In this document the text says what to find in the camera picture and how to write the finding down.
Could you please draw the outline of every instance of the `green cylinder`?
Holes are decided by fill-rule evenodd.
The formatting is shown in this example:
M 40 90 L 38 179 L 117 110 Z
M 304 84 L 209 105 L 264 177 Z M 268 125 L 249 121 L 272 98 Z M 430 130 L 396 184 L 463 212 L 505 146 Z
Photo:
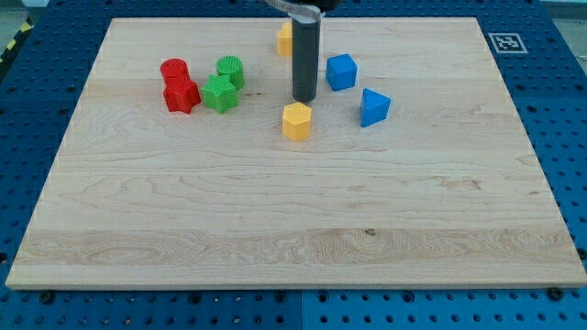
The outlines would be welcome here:
M 230 76 L 230 82 L 240 90 L 245 85 L 245 76 L 242 72 L 242 61 L 236 56 L 225 56 L 216 63 L 216 72 L 219 76 Z

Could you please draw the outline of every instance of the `red block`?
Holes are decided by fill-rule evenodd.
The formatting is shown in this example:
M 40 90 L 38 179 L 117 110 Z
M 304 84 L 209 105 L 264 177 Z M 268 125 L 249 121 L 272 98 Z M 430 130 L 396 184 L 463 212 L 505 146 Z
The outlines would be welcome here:
M 192 112 L 192 107 L 201 102 L 198 85 L 190 79 L 187 64 L 180 59 L 166 60 L 161 65 L 165 82 L 163 97 L 169 111 Z

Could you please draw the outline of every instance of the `yellow cube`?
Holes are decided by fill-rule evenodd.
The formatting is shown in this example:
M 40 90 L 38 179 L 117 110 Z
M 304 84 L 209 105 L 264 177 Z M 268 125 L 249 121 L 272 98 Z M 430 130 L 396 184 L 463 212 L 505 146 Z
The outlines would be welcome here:
M 296 102 L 283 108 L 283 134 L 293 141 L 302 141 L 310 136 L 312 108 Z
M 277 32 L 277 53 L 280 56 L 292 56 L 292 22 L 283 23 Z

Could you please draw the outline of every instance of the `yellow and black tape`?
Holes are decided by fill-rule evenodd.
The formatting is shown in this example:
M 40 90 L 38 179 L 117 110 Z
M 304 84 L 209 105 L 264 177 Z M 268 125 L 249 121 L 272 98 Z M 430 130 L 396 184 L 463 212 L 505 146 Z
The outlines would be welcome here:
M 27 18 L 25 23 L 22 24 L 12 40 L 10 40 L 10 42 L 8 42 L 6 45 L 6 49 L 0 56 L 0 83 L 4 80 L 4 77 L 6 77 L 10 66 L 12 66 L 12 62 L 15 60 L 17 54 L 22 49 L 22 46 L 32 32 L 33 27 L 34 25 L 32 20 L 30 17 Z

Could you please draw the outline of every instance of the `wood grain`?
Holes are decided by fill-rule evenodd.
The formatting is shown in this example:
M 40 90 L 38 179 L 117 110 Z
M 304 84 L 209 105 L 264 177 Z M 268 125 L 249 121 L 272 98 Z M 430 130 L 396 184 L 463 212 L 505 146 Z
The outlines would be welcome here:
M 7 285 L 39 290 L 520 288 L 586 277 L 472 18 L 326 19 L 312 136 L 282 136 L 281 19 L 114 19 Z M 194 32 L 200 31 L 197 38 Z M 167 112 L 162 61 L 202 86 L 239 56 L 224 115 Z M 362 88 L 393 97 L 360 128 Z

